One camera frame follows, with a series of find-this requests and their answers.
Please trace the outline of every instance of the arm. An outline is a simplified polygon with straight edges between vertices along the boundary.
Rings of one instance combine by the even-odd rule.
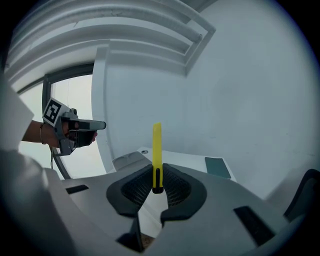
[[[32,120],[28,129],[26,130],[22,140],[24,142],[41,143],[41,139],[40,139],[40,125],[41,124],[42,124],[41,122],[37,122],[37,121]],[[68,127],[67,122],[64,122],[62,124],[62,129],[63,129],[64,135],[68,136],[69,127]],[[97,135],[98,135],[97,133],[94,134],[93,139],[92,139],[93,142],[96,140]],[[42,126],[41,138],[42,138],[43,143],[48,144],[49,146],[54,147],[54,148],[59,148],[59,143],[56,138],[54,129],[47,123],[45,123]]]

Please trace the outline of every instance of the white table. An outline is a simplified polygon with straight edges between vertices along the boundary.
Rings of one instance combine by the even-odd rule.
[[[143,155],[152,162],[152,148],[149,147],[140,147],[138,152],[147,151],[148,153],[144,153]],[[219,158],[224,161],[224,164],[231,176],[232,181],[237,182],[234,174],[232,173],[230,167],[228,166],[226,160],[223,157],[212,157],[212,156],[203,156],[203,155],[195,155],[195,154],[183,154],[162,150],[162,162],[166,164],[172,164],[182,167],[187,167],[191,169],[195,169],[197,171],[208,173],[205,158]]]

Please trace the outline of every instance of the black slot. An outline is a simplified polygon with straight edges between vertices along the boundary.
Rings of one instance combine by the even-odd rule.
[[[160,169],[155,170],[155,187],[152,188],[154,194],[161,194],[164,191],[163,187],[160,187]]]
[[[304,174],[294,198],[284,213],[290,222],[298,216],[308,213],[312,205],[319,205],[319,184],[319,171],[310,169]]]
[[[106,198],[119,215],[136,218],[152,189],[152,164],[112,183]]]
[[[239,207],[233,210],[258,246],[263,245],[275,236],[275,234],[248,206]]]
[[[78,193],[80,191],[88,190],[89,188],[86,185],[72,186],[66,188],[66,192],[70,194]]]
[[[206,187],[196,178],[167,163],[163,167],[163,187],[168,209],[161,213],[162,226],[166,221],[181,221],[192,217],[207,199]]]

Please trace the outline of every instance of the hand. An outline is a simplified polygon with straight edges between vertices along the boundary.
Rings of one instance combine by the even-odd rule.
[[[74,127],[76,129],[79,128],[79,124],[75,123]],[[63,134],[68,137],[69,136],[69,124],[68,122],[63,122],[62,123],[62,130],[63,130]],[[95,132],[93,135],[93,139],[92,142],[94,142],[96,140],[97,137],[97,133]],[[59,148],[59,142],[58,139],[55,135],[55,131],[54,128],[52,126],[50,126],[49,124],[45,123],[42,127],[42,131],[41,131],[41,137],[44,143],[48,144],[51,147],[54,148]]]

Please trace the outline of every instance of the wrist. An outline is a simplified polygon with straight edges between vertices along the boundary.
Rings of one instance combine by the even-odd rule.
[[[49,144],[49,141],[55,136],[54,129],[48,124],[44,123],[41,129],[41,139],[44,144]]]

